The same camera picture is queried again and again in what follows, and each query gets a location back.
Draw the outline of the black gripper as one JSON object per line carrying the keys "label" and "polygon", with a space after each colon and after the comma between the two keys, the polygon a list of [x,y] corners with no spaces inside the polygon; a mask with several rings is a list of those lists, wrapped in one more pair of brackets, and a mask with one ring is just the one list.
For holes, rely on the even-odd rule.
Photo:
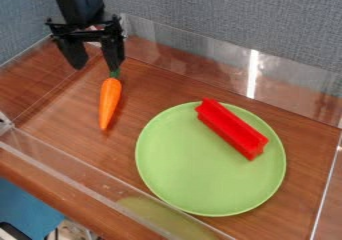
{"label": "black gripper", "polygon": [[80,70],[88,61],[82,42],[102,42],[108,68],[112,72],[119,69],[126,59],[120,16],[100,14],[86,25],[68,24],[63,18],[48,18],[45,25],[64,58],[76,70]]}

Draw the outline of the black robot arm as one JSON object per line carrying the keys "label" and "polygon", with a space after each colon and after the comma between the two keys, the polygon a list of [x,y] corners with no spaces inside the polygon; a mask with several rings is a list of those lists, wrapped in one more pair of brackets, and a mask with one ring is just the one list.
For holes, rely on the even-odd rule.
{"label": "black robot arm", "polygon": [[51,37],[70,65],[80,70],[88,54],[84,43],[100,44],[110,76],[118,77],[126,59],[120,17],[106,11],[103,0],[56,0],[62,19],[48,18]]}

